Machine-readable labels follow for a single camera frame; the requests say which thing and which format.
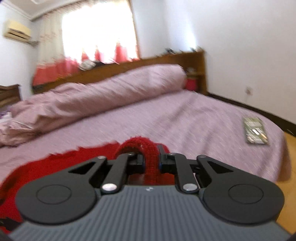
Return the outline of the red knit cardigan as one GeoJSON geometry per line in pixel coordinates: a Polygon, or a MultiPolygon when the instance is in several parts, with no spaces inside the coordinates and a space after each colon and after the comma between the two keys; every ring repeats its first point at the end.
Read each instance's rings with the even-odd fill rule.
{"type": "Polygon", "coordinates": [[[112,142],[100,147],[79,148],[76,151],[50,155],[19,166],[3,181],[1,185],[1,231],[8,234],[22,223],[15,205],[15,195],[23,185],[91,158],[106,156],[107,159],[114,160],[120,154],[128,152],[140,153],[145,158],[144,174],[134,174],[131,180],[147,185],[173,185],[175,183],[172,174],[160,173],[158,143],[144,137],[130,138],[122,144],[112,142]]]}

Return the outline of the pink floral bed sheet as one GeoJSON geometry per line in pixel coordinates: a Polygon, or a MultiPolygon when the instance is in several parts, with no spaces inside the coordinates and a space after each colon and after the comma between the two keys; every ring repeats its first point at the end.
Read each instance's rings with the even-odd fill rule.
{"type": "Polygon", "coordinates": [[[142,136],[189,159],[206,155],[270,181],[290,178],[283,131],[261,117],[267,145],[245,140],[243,119],[258,114],[211,97],[181,91],[84,118],[18,147],[1,148],[1,179],[13,169],[50,154],[142,136]]]}

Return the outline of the red container on shelf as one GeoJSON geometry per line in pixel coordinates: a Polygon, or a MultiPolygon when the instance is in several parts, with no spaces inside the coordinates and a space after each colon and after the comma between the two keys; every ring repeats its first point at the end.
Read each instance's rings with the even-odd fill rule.
{"type": "Polygon", "coordinates": [[[197,78],[187,78],[185,83],[185,89],[189,91],[197,91],[198,90],[197,78]]]}

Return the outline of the pink floral duvet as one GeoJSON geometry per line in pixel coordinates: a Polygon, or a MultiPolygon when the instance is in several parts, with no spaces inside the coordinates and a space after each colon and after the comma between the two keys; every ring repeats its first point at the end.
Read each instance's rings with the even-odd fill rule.
{"type": "Polygon", "coordinates": [[[184,88],[180,65],[135,68],[91,84],[66,83],[14,104],[1,123],[1,146],[18,146],[82,118],[184,88]]]}

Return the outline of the green patterned box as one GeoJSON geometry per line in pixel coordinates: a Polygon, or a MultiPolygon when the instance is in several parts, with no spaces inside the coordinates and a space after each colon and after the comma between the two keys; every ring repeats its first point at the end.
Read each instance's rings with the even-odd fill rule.
{"type": "Polygon", "coordinates": [[[243,127],[245,140],[248,144],[268,145],[268,137],[260,118],[244,117],[243,127]]]}

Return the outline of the red and white curtain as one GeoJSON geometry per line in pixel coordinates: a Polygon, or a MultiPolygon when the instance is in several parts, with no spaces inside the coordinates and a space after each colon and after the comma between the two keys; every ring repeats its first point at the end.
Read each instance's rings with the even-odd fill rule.
{"type": "Polygon", "coordinates": [[[77,73],[85,60],[137,60],[137,34],[130,1],[79,1],[42,16],[32,85],[77,73]]]}

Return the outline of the wooden headboard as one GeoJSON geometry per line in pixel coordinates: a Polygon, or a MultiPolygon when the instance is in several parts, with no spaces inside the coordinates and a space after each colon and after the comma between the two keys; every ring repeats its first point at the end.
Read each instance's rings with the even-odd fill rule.
{"type": "Polygon", "coordinates": [[[20,85],[0,86],[0,107],[15,104],[21,101],[20,85]]]}

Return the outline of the white air conditioner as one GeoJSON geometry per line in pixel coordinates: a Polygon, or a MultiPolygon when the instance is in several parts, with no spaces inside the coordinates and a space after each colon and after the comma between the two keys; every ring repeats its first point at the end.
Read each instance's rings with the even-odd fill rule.
{"type": "Polygon", "coordinates": [[[28,43],[31,40],[31,30],[17,21],[7,20],[4,23],[3,36],[8,39],[28,43]]]}

